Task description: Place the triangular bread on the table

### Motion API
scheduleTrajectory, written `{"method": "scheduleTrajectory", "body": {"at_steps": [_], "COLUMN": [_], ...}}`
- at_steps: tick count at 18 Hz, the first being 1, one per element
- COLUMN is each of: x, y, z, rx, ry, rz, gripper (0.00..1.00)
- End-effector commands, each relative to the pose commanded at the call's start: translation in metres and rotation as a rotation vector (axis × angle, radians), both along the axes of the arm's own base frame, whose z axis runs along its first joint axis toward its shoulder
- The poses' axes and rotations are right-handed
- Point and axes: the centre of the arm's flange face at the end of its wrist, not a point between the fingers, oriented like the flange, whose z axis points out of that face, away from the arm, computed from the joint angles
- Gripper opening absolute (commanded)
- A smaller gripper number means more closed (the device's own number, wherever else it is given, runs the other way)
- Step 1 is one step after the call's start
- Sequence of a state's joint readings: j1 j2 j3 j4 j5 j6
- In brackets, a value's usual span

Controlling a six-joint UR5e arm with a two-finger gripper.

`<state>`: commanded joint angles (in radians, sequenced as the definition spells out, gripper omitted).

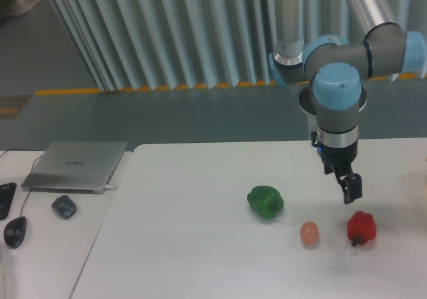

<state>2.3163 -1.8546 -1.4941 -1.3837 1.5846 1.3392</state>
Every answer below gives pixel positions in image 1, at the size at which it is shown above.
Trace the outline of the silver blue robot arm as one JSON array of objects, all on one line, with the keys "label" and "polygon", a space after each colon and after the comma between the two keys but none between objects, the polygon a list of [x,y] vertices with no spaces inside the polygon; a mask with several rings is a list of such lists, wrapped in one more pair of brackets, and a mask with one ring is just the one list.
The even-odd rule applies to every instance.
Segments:
[{"label": "silver blue robot arm", "polygon": [[352,170],[358,152],[359,112],[365,106],[362,80],[401,73],[426,74],[426,39],[404,31],[387,0],[346,0],[364,39],[350,43],[323,35],[305,43],[302,0],[274,0],[277,43],[270,56],[277,83],[307,81],[300,107],[316,119],[311,144],[326,174],[334,174],[344,203],[362,197],[361,176]]}]

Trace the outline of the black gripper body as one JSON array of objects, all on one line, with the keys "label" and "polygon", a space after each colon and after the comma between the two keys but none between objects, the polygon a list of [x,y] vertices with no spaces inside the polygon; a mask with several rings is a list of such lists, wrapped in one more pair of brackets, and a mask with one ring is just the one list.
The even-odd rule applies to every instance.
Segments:
[{"label": "black gripper body", "polygon": [[358,152],[358,141],[345,147],[330,147],[321,140],[322,132],[311,132],[311,145],[316,148],[321,161],[324,164],[330,164],[334,168],[334,174],[341,176],[346,172],[353,171],[351,164],[356,159]]}]

